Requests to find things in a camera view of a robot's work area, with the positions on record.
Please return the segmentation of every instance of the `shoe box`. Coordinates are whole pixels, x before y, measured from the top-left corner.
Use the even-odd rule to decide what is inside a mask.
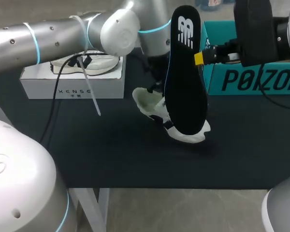
[[[202,25],[201,50],[209,45],[224,44],[236,38],[234,21],[205,21]],[[290,60],[243,67],[241,63],[202,66],[209,95],[261,95],[261,81],[268,94],[290,94]]]
[[[124,97],[126,57],[109,72],[88,76],[97,99],[122,99]],[[52,99],[57,74],[50,62],[23,69],[20,81],[29,99]],[[91,94],[83,73],[62,74],[59,79],[56,99],[90,99]]]

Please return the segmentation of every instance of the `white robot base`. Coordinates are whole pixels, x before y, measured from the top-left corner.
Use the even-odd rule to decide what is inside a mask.
[[[75,232],[76,212],[50,154],[0,121],[0,232]]]

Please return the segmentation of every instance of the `shoe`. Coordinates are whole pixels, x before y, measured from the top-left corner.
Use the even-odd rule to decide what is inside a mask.
[[[51,61],[52,72],[58,74],[63,63],[70,57],[71,56]],[[82,60],[87,75],[95,76],[106,73],[114,68],[119,62],[119,57],[106,55],[100,51],[88,51],[84,56],[82,56]],[[72,73],[83,73],[83,69],[76,57],[69,61],[62,70],[62,74]]]
[[[132,93],[133,99],[141,111],[152,120],[163,124],[167,133],[173,139],[184,143],[196,144],[205,140],[205,132],[211,130],[207,120],[200,132],[194,135],[185,135],[180,133],[170,121],[169,113],[166,109],[165,98],[156,91],[148,92],[145,88],[136,88]]]

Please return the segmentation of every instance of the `white shoe box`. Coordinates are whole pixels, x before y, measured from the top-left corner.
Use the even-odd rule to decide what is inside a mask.
[[[97,99],[122,99],[124,97],[126,57],[111,71],[97,76],[88,76]],[[50,62],[26,67],[20,81],[29,99],[52,99],[57,74],[53,74]],[[91,99],[83,73],[62,74],[59,79],[56,99]]]

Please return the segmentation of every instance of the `shoe sole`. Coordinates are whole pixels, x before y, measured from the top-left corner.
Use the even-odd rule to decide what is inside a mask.
[[[111,69],[116,67],[117,64],[115,64],[113,66],[110,66],[108,68],[105,68],[105,69],[99,69],[99,70],[85,69],[85,70],[86,70],[86,73],[87,73],[88,76],[96,76],[96,75],[101,75],[103,73],[106,73],[106,72],[110,71]],[[59,74],[59,71],[60,71],[61,67],[54,66],[53,64],[51,64],[51,66],[52,66],[52,69],[53,69],[53,73],[54,74]],[[64,67],[62,72],[61,72],[61,74],[73,74],[73,73],[83,73],[83,69],[82,68],[78,68],[78,67]]]
[[[192,30],[183,35],[178,29]],[[207,94],[203,87],[194,54],[200,50],[201,20],[192,6],[178,7],[171,20],[171,51],[165,83],[165,103],[171,121],[182,134],[194,135],[201,131],[207,114]]]

